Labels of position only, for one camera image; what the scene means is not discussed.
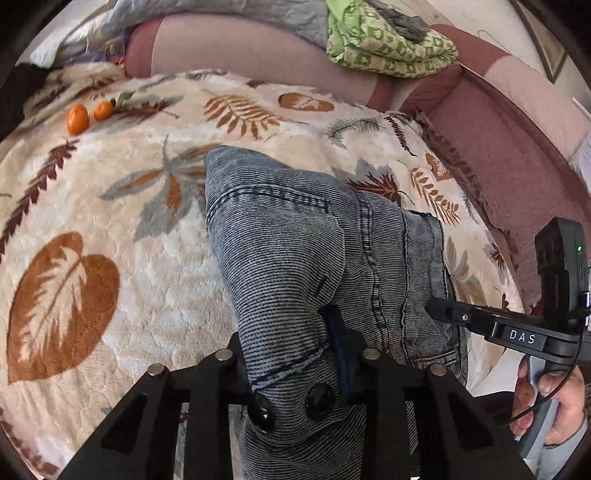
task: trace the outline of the orange fruit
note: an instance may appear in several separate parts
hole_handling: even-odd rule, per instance
[[[90,118],[86,109],[68,113],[68,133],[70,135],[80,135],[89,126]]]
[[[95,119],[99,122],[107,120],[111,115],[113,115],[113,104],[110,101],[105,100],[95,106]]]
[[[86,107],[84,105],[82,105],[81,103],[75,103],[68,110],[68,117],[70,115],[74,115],[78,111],[84,111],[84,112],[86,112],[88,114],[88,111],[86,110]]]

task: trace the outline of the fern leaf print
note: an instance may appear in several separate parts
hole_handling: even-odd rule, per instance
[[[65,144],[52,149],[37,176],[29,183],[25,195],[18,201],[17,207],[10,214],[4,225],[4,230],[2,230],[2,236],[0,236],[0,263],[2,263],[6,245],[21,224],[23,217],[29,213],[31,205],[37,203],[41,190],[47,190],[48,180],[57,178],[57,170],[63,169],[64,161],[72,157],[72,153],[77,149],[77,143],[78,140],[66,141]]]
[[[260,140],[261,130],[267,130],[270,125],[278,127],[284,119],[269,110],[252,103],[247,97],[241,95],[220,95],[211,98],[205,104],[204,115],[207,120],[217,120],[216,128],[227,125],[227,133],[234,130],[244,137],[250,132],[255,140]]]
[[[375,118],[359,118],[349,120],[337,120],[334,122],[326,132],[326,136],[330,142],[340,148],[347,148],[343,143],[343,135],[345,132],[353,131],[360,133],[377,132],[380,128],[378,121]]]
[[[391,116],[385,116],[384,120],[386,120],[390,125],[392,125],[392,129],[398,137],[398,141],[400,142],[402,148],[405,149],[408,153],[410,153],[412,157],[416,157],[416,155],[410,150],[410,147],[408,146],[406,140],[406,135],[404,135],[404,130],[402,130],[402,127],[398,124],[398,122]]]
[[[418,167],[411,170],[410,183],[419,196],[427,202],[436,217],[449,225],[460,223],[460,217],[457,214],[459,205],[447,200]]]

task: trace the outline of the metal screw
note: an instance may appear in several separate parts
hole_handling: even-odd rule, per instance
[[[431,364],[429,365],[429,371],[438,377],[442,377],[447,373],[447,368],[442,364]]]
[[[216,358],[220,360],[220,362],[226,362],[232,358],[234,353],[228,348],[222,348],[216,352]]]
[[[148,367],[148,375],[151,377],[159,377],[165,370],[166,367],[163,364],[152,364]]]
[[[377,360],[380,356],[379,350],[375,348],[366,348],[363,351],[363,358],[366,360]]]

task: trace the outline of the gray sleeve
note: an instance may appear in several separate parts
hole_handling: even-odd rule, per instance
[[[585,420],[577,433],[566,442],[544,447],[540,456],[537,479],[552,480],[577,448],[586,431],[587,421]]]

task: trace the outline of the black button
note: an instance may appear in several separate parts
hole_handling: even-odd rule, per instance
[[[306,413],[310,420],[326,420],[335,406],[336,396],[330,385],[314,385],[306,397]]]
[[[273,431],[275,427],[275,412],[273,412],[271,402],[263,394],[259,392],[254,393],[252,401],[248,406],[248,416],[263,432],[269,433]]]

